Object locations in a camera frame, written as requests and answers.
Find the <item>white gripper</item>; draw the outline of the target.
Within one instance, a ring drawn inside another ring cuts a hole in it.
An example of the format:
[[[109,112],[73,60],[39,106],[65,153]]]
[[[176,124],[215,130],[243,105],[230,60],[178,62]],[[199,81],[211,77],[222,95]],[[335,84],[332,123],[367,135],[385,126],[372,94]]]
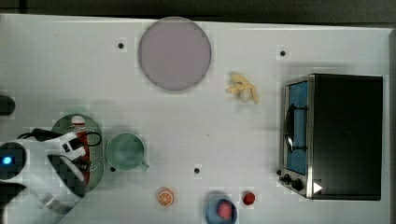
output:
[[[49,155],[66,156],[69,160],[75,160],[86,154],[83,143],[75,133],[66,133],[57,138],[46,141],[46,152]]]

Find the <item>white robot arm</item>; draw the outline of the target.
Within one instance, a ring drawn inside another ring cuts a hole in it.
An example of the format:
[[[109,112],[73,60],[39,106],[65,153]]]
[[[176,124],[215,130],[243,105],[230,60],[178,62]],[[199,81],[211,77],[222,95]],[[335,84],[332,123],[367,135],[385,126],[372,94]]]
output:
[[[1,181],[24,186],[6,208],[7,224],[57,224],[85,196],[74,160],[86,154],[75,133],[25,133],[1,145]]]

